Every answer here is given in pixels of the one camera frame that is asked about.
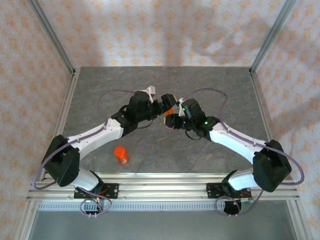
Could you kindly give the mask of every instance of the patterned wallpaper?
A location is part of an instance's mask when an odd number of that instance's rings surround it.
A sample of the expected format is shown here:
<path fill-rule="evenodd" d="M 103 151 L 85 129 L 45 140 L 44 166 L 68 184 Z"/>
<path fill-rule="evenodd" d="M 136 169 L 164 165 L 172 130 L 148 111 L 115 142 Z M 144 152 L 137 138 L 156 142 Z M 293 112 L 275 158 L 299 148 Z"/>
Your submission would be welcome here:
<path fill-rule="evenodd" d="M 40 0 L 72 64 L 250 66 L 284 0 Z"/>
<path fill-rule="evenodd" d="M 0 4 L 0 232 L 16 231 L 70 76 L 26 0 Z"/>
<path fill-rule="evenodd" d="M 298 0 L 258 69 L 272 137 L 305 172 L 298 186 L 315 240 L 320 239 L 320 7 Z M 293 171 L 299 179 L 297 170 Z"/>

